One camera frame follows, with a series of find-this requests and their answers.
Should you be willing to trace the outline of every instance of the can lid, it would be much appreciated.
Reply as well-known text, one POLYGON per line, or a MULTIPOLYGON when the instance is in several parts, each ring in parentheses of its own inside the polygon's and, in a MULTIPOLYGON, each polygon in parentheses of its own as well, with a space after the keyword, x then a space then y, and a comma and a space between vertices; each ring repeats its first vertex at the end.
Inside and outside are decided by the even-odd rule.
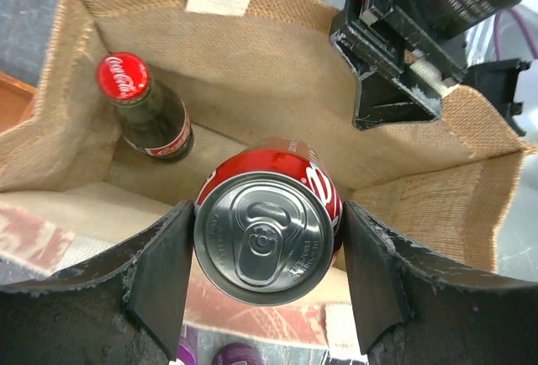
POLYGON ((300 182, 274 172, 220 184, 200 207, 194 248, 208 278, 248 304, 285 304, 314 288, 333 255, 330 217, 300 182))
POLYGON ((150 85, 150 70, 138 56, 114 52, 99 63, 97 80, 112 100, 130 102, 142 96, 150 85))

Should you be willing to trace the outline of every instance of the orange object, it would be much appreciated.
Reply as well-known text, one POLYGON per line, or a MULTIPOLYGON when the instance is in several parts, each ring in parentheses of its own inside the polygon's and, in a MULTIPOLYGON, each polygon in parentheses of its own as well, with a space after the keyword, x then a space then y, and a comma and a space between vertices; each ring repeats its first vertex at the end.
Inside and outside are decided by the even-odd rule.
POLYGON ((0 132, 32 116, 36 92, 35 87, 0 72, 0 132))

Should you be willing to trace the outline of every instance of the cable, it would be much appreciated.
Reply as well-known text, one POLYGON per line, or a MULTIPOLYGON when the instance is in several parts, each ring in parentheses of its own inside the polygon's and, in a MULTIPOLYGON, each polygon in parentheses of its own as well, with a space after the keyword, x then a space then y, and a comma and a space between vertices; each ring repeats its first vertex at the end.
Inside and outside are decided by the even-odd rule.
POLYGON ((500 21, 501 17, 503 16, 504 12, 508 12, 512 15, 514 18, 516 24, 521 30, 521 33, 525 37, 525 40, 527 42, 527 45, 529 46, 530 53, 532 54, 532 57, 536 60, 538 59, 538 45, 536 44, 532 33, 530 32, 529 26, 523 19, 523 16, 521 16, 521 13, 519 13, 514 8, 501 10, 499 13, 495 15, 493 18, 493 42, 495 45, 495 57, 497 58, 497 61, 500 61, 504 57, 503 48, 501 45, 501 34, 500 34, 500 21))

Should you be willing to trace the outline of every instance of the soda can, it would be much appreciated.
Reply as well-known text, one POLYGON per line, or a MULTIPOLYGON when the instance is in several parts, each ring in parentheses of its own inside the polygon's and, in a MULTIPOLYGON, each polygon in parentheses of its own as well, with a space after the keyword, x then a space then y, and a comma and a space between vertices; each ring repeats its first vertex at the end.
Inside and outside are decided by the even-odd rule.
POLYGON ((198 365, 198 330, 182 325, 176 365, 198 365))
POLYGON ((253 346, 235 342, 217 352, 211 365, 263 365, 260 352, 253 346))
POLYGON ((275 305, 327 273, 342 202, 308 144, 271 138, 213 171, 195 209, 194 248, 208 278, 242 302, 275 305))

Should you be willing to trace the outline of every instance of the bottle neck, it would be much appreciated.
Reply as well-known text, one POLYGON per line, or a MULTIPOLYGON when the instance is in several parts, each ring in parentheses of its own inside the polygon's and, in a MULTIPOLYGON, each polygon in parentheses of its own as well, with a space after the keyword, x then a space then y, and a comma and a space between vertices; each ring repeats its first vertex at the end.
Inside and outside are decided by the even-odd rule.
POLYGON ((149 88, 139 98, 129 102, 113 101, 113 103, 122 119, 132 123, 143 123, 162 111, 164 95, 159 83, 151 80, 149 88))

